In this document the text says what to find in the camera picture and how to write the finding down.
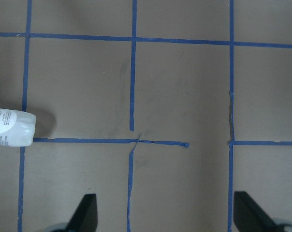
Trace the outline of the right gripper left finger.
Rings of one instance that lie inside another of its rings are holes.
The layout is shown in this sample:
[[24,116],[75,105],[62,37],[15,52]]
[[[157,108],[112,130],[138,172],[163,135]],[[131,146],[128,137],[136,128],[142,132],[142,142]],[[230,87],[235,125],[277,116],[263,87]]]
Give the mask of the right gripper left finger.
[[66,226],[67,232],[95,232],[98,226],[96,194],[86,194]]

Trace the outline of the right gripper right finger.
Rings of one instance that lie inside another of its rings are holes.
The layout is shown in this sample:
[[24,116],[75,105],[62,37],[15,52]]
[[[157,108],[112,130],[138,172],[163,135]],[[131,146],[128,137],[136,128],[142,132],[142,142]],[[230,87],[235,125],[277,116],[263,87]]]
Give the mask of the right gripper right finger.
[[234,192],[233,221],[239,232],[280,232],[268,214],[245,191]]

